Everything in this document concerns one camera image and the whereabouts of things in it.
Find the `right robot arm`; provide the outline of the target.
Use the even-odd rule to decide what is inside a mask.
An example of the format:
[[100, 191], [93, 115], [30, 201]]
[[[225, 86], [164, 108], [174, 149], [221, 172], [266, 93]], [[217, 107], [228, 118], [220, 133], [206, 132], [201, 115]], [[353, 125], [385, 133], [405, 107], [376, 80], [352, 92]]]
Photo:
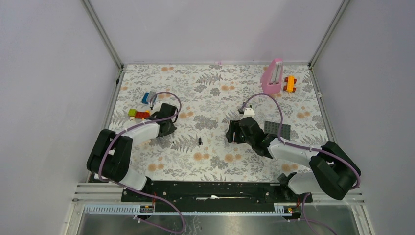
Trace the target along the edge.
[[323, 192], [336, 200], [359, 187], [361, 171], [334, 142], [304, 146], [278, 135], [266, 134], [252, 117], [231, 120], [225, 134], [229, 143], [248, 144], [259, 156], [283, 159], [310, 168], [308, 173], [281, 175], [281, 197], [288, 202], [300, 194]]

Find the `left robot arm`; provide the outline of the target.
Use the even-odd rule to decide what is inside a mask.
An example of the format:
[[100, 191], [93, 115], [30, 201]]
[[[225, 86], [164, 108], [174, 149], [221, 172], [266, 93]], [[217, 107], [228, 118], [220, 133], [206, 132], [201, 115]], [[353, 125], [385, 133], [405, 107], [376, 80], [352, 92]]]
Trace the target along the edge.
[[101, 130], [87, 160], [87, 170], [101, 175], [103, 180], [133, 188], [133, 195], [140, 201], [148, 200], [152, 189], [146, 183], [150, 179], [130, 167], [132, 148], [174, 133], [178, 112], [174, 105], [157, 102], [150, 116], [121, 131], [120, 135], [109, 129]]

